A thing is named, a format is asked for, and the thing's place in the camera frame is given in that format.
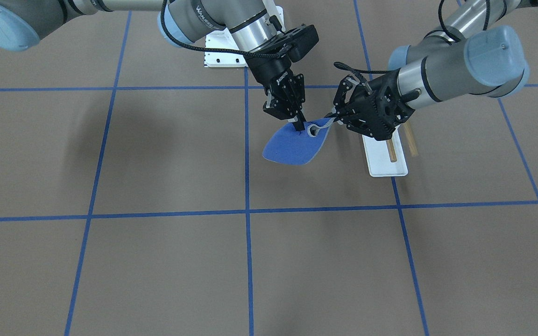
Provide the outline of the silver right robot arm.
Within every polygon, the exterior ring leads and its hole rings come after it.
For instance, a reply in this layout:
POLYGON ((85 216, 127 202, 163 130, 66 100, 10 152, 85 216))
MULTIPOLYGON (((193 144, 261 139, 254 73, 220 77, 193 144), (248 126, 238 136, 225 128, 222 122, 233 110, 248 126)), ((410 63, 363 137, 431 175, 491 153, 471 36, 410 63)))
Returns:
POLYGON ((66 25, 117 13, 156 14, 169 44, 242 58, 263 88, 263 111, 307 127, 304 76, 292 65, 318 43, 313 25, 282 27, 264 0, 0 0, 0 48, 26 51, 66 25))

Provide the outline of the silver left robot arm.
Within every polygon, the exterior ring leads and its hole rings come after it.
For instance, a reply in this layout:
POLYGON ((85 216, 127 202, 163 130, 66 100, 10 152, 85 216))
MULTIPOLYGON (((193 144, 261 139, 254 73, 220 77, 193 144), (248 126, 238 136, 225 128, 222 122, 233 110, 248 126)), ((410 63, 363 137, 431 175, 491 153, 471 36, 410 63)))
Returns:
POLYGON ((467 0, 416 45, 397 47, 386 71, 335 62, 350 72, 333 100, 331 117, 348 130, 390 140, 414 111, 465 94, 501 98, 519 91, 530 68, 517 33, 495 22, 538 0, 467 0))

